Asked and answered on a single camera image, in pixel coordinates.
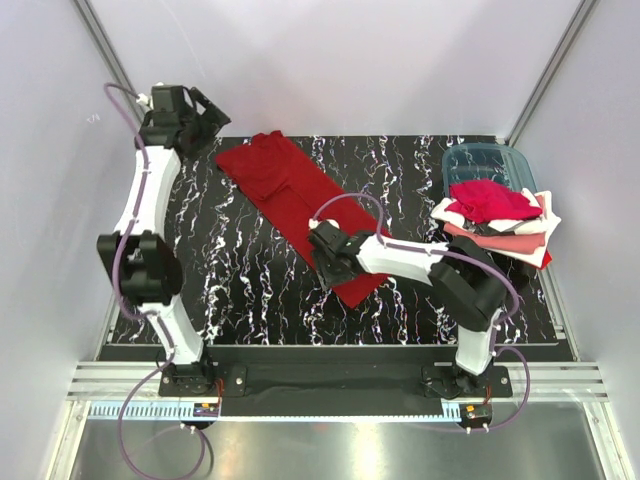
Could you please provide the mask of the red t-shirt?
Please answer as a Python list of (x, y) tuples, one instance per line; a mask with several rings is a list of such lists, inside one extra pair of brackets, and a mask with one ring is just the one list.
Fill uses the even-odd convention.
[[(313, 266), (308, 222), (328, 200), (344, 190), (280, 131), (255, 135), (249, 144), (216, 156), (217, 166), (296, 252)], [(348, 234), (374, 231), (376, 219), (354, 199), (340, 199), (325, 208), (322, 219), (336, 220)], [(364, 274), (333, 288), (340, 300), (355, 308), (386, 280), (385, 275)]]

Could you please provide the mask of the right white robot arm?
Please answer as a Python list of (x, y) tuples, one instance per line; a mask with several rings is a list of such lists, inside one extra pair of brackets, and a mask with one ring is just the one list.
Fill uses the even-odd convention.
[(349, 235), (333, 220), (310, 220), (309, 227), (312, 259), (325, 289), (366, 274), (431, 287), (458, 326), (455, 387), (470, 397), (488, 387), (496, 329), (517, 312), (519, 296), (485, 250), (464, 236), (449, 243), (417, 243), (378, 232)]

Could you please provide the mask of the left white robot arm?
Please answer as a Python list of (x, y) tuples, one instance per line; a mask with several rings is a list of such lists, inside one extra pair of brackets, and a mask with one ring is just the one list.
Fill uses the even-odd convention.
[(216, 372), (182, 301), (183, 270), (164, 239), (165, 217), (183, 162), (230, 119), (195, 87), (159, 83), (136, 101), (145, 110), (142, 122), (122, 116), (134, 134), (133, 183), (113, 232), (98, 237), (97, 252), (121, 313), (148, 322), (160, 339), (164, 382), (203, 396)]

